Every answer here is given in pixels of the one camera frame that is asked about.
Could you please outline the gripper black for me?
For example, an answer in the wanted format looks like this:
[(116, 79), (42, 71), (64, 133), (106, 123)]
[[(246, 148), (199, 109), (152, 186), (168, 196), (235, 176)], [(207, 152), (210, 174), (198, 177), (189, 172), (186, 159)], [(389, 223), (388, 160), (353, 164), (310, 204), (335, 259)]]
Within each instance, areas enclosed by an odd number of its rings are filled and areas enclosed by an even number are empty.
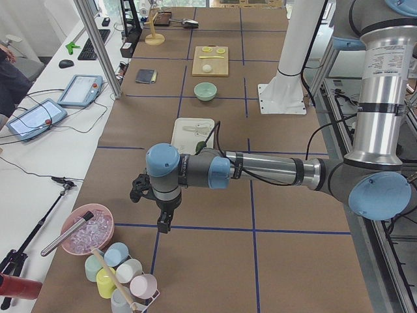
[(161, 209), (161, 214), (157, 221), (158, 231), (169, 233), (174, 211), (181, 204), (181, 191), (174, 190), (163, 193), (155, 190), (154, 195), (156, 197), (156, 204)]

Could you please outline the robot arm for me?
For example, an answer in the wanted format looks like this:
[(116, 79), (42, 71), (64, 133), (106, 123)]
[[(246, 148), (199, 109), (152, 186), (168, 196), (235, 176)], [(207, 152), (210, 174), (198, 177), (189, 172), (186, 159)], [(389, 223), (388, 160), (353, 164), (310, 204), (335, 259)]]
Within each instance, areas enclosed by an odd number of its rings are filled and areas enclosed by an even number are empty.
[(156, 144), (146, 154), (145, 181), (147, 198), (161, 210), (159, 232), (170, 231), (182, 188), (223, 189), (243, 175), (324, 192), (370, 220), (387, 220), (407, 207), (412, 189), (396, 147), (416, 43), (416, 2), (340, 1), (335, 18), (335, 34), (366, 49), (352, 149), (342, 160), (300, 160), (208, 148), (188, 155)]

